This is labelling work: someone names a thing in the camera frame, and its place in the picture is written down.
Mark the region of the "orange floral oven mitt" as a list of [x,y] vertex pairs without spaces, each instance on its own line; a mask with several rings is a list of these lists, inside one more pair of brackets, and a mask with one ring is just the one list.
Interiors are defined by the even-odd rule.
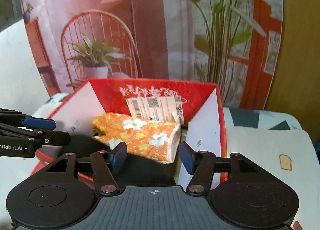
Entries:
[[127,152],[156,160],[174,162],[181,138],[181,126],[170,121],[144,120],[119,113],[105,113],[92,121],[94,138],[114,149],[121,142]]

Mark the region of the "red strawberry cardboard box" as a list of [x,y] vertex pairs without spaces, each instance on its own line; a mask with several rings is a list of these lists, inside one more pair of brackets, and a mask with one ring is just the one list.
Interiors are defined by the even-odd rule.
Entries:
[[[227,157],[221,93],[216,84],[157,79],[89,79],[63,101],[48,102],[36,117],[53,119],[56,129],[93,136],[91,122],[107,112],[160,120],[177,117],[187,126],[186,141],[195,151]],[[159,164],[128,155],[115,176],[120,186],[173,186],[185,188],[190,179],[185,168]]]

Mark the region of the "printed living room backdrop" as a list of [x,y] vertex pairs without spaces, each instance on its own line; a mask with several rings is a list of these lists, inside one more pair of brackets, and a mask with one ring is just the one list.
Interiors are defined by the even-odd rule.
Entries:
[[87,78],[212,82],[227,107],[265,107],[283,0],[21,0],[47,92]]

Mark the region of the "white marble board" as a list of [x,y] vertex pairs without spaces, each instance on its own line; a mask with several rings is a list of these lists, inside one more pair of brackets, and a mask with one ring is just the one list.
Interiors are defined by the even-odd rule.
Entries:
[[1,31],[1,108],[33,114],[49,99],[35,64],[24,20]]

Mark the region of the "patterned white tablecloth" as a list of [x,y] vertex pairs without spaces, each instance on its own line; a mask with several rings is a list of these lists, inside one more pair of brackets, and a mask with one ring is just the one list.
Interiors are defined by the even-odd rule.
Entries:
[[[80,110],[84,107],[100,108],[95,93],[80,93],[73,99],[78,99]],[[35,117],[46,118],[56,107],[57,97],[44,103],[22,96],[11,98],[1,93],[1,108],[19,110]],[[251,127],[232,126],[232,116],[228,108],[223,108],[226,133],[227,151],[239,152],[273,173],[297,192],[300,199],[299,211],[295,217],[303,229],[319,229],[319,161],[307,132],[301,130],[297,120],[285,113],[259,112],[258,129]],[[293,119],[293,130],[267,130],[275,127],[284,118]],[[287,155],[292,161],[292,170],[284,170],[280,166],[280,155]],[[11,219],[5,208],[5,198],[8,192],[26,179],[35,168],[37,159],[1,158],[1,229],[12,229]]]

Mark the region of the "wooden wall panel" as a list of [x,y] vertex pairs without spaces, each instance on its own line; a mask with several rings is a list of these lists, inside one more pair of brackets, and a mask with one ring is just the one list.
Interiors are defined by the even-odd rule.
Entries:
[[319,0],[284,0],[284,26],[266,110],[295,116],[319,140]]

